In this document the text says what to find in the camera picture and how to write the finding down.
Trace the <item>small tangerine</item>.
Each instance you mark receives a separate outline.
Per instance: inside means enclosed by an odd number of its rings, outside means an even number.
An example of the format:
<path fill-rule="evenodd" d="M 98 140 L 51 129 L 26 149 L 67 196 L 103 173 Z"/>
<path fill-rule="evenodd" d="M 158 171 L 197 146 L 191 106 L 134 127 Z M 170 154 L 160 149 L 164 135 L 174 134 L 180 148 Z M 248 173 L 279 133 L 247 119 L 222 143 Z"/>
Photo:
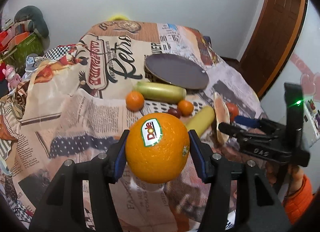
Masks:
<path fill-rule="evenodd" d="M 126 98 L 126 108 L 132 112 L 137 112 L 144 107 L 144 97 L 140 92 L 132 91 Z"/>
<path fill-rule="evenodd" d="M 177 104 L 177 108 L 184 117 L 188 117 L 188 116 L 192 115 L 192 112 L 194 111 L 193 103 L 186 101 L 186 100 L 181 100 Z"/>

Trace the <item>brown wooden door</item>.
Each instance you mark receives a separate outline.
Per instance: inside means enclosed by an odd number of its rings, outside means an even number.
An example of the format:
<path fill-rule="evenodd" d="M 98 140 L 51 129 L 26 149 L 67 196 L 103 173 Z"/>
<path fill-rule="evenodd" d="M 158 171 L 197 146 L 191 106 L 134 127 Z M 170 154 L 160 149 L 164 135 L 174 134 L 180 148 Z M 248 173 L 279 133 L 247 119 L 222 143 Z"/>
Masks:
<path fill-rule="evenodd" d="M 308 0 L 264 0 L 240 60 L 242 76 L 261 99 L 291 56 L 306 16 Z"/>

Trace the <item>pink rabbit toy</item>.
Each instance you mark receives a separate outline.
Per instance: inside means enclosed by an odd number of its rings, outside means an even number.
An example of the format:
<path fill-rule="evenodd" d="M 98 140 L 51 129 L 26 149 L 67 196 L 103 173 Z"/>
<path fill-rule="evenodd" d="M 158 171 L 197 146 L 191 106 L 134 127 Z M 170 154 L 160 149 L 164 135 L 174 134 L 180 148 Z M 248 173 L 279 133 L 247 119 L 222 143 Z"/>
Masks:
<path fill-rule="evenodd" d="M 2 70 L 2 73 L 5 76 L 5 79 L 8 83 L 8 90 L 11 92 L 15 89 L 19 83 L 21 83 L 21 77 L 16 73 L 15 68 L 11 65 L 6 65 L 6 68 Z"/>

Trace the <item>lower yellow sugarcane piece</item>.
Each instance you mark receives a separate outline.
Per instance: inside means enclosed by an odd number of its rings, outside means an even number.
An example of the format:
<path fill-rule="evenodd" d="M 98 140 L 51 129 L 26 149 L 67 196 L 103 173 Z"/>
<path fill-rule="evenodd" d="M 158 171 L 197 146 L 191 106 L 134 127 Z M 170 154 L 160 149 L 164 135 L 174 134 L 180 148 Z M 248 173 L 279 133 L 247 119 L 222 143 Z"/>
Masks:
<path fill-rule="evenodd" d="M 196 113 L 186 124 L 188 131 L 194 130 L 200 138 L 215 120 L 215 111 L 211 106 L 205 106 Z"/>

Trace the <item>retro newspaper print tablecloth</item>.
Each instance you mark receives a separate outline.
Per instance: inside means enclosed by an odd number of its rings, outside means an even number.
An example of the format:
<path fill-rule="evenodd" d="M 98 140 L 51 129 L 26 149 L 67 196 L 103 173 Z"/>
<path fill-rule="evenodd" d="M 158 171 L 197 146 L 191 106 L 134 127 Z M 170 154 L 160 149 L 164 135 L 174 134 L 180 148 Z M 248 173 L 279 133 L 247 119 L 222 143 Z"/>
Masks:
<path fill-rule="evenodd" d="M 125 106 L 138 83 L 153 80 L 144 62 L 155 54 L 181 56 L 208 75 L 203 88 L 185 94 L 193 115 L 228 102 L 243 116 L 265 115 L 254 90 L 199 31 L 134 21 L 97 24 L 60 59 L 39 58 L 30 80 L 1 99 L 1 195 L 24 227 L 64 160 L 90 160 L 140 117 L 172 107 L 150 99 L 139 112 Z"/>

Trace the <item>dark purple plate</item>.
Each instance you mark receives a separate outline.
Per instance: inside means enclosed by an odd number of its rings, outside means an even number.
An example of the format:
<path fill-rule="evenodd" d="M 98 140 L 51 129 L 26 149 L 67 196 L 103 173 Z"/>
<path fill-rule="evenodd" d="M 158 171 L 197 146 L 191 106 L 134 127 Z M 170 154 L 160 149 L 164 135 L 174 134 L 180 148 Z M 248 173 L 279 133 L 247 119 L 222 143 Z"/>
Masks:
<path fill-rule="evenodd" d="M 153 54 L 145 59 L 146 69 L 157 79 L 185 89 L 205 89 L 209 76 L 198 64 L 174 54 Z"/>

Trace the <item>green storage box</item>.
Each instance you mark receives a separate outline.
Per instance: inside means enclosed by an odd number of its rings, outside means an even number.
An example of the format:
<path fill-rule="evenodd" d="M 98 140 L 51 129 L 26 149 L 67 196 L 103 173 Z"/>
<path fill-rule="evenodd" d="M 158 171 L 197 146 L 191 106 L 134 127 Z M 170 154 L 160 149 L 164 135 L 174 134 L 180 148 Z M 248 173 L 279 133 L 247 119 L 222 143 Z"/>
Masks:
<path fill-rule="evenodd" d="M 30 34 L 6 54 L 1 54 L 1 60 L 19 68 L 25 66 L 25 59 L 30 54 L 44 55 L 42 42 L 35 33 Z"/>

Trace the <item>checkered cloth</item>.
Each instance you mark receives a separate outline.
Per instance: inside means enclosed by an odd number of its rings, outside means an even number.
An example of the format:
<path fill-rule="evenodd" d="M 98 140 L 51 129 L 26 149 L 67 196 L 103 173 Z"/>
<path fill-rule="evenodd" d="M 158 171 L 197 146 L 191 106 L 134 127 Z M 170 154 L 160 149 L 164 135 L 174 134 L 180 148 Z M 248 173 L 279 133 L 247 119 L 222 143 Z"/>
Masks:
<path fill-rule="evenodd" d="M 50 49 L 44 55 L 45 58 L 49 60 L 59 60 L 61 57 L 69 53 L 75 45 L 60 45 L 56 48 Z"/>

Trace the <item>wooden wardrobe with white doors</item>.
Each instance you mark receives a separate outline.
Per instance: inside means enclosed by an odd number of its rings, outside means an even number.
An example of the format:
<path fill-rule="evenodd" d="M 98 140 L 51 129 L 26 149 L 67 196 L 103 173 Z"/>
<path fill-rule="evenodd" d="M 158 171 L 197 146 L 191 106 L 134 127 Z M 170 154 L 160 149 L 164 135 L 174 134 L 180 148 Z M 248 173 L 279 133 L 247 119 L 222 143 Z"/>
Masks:
<path fill-rule="evenodd" d="M 319 140 L 319 12 L 312 1 L 308 1 L 306 16 L 295 48 L 275 83 L 263 97 L 261 105 L 267 116 L 276 122 L 286 123 L 284 83 L 300 84 L 304 102 L 315 105 L 312 120 L 307 120 L 303 131 L 309 135 L 310 145 Z"/>

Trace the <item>green sugarcane piece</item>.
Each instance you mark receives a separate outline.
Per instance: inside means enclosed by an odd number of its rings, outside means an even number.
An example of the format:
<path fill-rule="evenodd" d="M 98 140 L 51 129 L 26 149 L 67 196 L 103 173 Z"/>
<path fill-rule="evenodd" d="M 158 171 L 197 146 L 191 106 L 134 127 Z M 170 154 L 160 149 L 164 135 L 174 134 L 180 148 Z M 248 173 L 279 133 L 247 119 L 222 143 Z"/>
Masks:
<path fill-rule="evenodd" d="M 166 103 L 178 103 L 184 100 L 187 95 L 184 88 L 155 82 L 139 81 L 133 86 L 132 90 L 140 92 L 147 100 Z"/>

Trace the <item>grey green plush toy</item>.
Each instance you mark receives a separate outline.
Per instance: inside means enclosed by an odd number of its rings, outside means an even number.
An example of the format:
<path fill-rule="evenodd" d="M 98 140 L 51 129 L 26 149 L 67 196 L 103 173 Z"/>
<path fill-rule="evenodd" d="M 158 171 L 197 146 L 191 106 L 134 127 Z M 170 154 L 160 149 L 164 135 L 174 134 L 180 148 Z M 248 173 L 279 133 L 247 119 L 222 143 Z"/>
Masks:
<path fill-rule="evenodd" d="M 49 30 L 41 10 L 33 5 L 21 8 L 14 17 L 15 23 L 24 23 L 29 32 L 33 31 L 40 38 L 47 38 Z"/>

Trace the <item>large orange with Dole sticker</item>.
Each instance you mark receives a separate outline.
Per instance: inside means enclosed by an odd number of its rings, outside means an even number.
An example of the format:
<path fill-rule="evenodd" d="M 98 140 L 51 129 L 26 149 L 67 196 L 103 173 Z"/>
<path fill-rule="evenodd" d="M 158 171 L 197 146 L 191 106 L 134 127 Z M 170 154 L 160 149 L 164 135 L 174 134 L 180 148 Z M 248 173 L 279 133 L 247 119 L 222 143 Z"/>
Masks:
<path fill-rule="evenodd" d="M 125 145 L 127 163 L 140 180 L 161 184 L 176 179 L 188 160 L 187 128 L 173 115 L 150 113 L 131 127 Z"/>

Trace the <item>red tomato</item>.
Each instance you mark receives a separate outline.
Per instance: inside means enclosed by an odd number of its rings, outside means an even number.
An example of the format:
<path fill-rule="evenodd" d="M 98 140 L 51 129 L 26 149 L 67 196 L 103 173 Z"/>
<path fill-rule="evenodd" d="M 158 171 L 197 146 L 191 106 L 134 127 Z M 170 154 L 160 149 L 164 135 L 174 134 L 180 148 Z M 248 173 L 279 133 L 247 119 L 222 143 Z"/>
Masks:
<path fill-rule="evenodd" d="M 231 102 L 227 102 L 226 106 L 229 111 L 230 122 L 232 123 L 234 121 L 235 117 L 237 117 L 239 115 L 238 106 L 234 103 L 231 103 Z"/>

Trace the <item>yellow foam tube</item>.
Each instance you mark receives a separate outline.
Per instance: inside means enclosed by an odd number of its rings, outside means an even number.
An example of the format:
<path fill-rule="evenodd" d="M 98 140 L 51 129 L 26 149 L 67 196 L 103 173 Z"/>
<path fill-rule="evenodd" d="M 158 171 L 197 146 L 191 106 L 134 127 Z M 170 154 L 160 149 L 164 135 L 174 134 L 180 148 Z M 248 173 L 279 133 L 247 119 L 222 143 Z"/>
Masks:
<path fill-rule="evenodd" d="M 108 21 L 129 21 L 130 19 L 124 15 L 114 15 L 107 19 Z"/>

